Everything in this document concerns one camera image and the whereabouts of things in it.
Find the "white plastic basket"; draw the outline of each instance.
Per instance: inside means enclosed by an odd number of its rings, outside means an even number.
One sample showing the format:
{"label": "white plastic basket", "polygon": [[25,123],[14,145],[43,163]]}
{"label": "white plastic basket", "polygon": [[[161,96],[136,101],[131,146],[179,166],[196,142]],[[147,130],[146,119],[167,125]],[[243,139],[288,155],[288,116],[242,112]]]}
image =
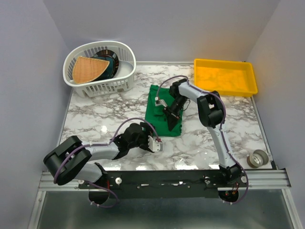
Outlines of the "white plastic basket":
{"label": "white plastic basket", "polygon": [[[72,79],[72,71],[76,59],[79,56],[92,57],[100,50],[111,50],[115,52],[120,61],[116,75],[112,79],[101,80],[90,83],[76,84]],[[128,91],[133,87],[136,60],[132,50],[121,42],[104,41],[84,44],[74,49],[63,64],[63,79],[65,83],[76,91],[80,97],[95,97],[99,95],[112,94],[118,91]]]}

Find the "marble tabletop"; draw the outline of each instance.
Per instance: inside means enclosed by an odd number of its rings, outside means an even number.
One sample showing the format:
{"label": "marble tabletop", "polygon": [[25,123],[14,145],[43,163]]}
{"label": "marble tabletop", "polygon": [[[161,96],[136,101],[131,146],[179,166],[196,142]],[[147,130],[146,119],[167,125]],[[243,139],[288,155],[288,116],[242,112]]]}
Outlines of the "marble tabletop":
{"label": "marble tabletop", "polygon": [[[193,82],[192,65],[140,65],[136,68],[134,87],[127,92],[94,98],[81,98],[73,92],[61,141],[77,135],[82,141],[108,142],[121,122],[131,117],[145,117],[151,84],[160,85],[181,74]],[[179,79],[165,83],[164,87],[176,80]],[[233,156],[244,168],[250,169],[247,155],[256,149],[266,151],[253,103],[250,98],[233,96],[222,96],[222,100],[227,110],[226,129]],[[150,153],[135,148],[121,159],[98,162],[106,170],[218,169],[214,142],[199,121],[197,104],[191,102],[183,113],[182,135],[162,137],[162,141],[162,152]],[[261,168],[272,167],[269,162]]]}

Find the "green cloth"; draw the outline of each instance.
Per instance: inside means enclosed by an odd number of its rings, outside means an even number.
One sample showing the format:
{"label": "green cloth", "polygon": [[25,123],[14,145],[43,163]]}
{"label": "green cloth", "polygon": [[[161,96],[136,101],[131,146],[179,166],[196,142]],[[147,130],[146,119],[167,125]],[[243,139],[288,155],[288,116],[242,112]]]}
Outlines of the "green cloth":
{"label": "green cloth", "polygon": [[[180,136],[182,118],[179,119],[178,124],[174,127],[174,129],[169,131],[166,116],[163,113],[164,107],[155,106],[155,97],[157,95],[158,88],[159,86],[157,85],[151,85],[149,89],[145,120],[155,126],[159,136]],[[164,99],[168,106],[170,106],[174,101],[174,98],[169,94],[168,88],[160,88],[159,98]]]}

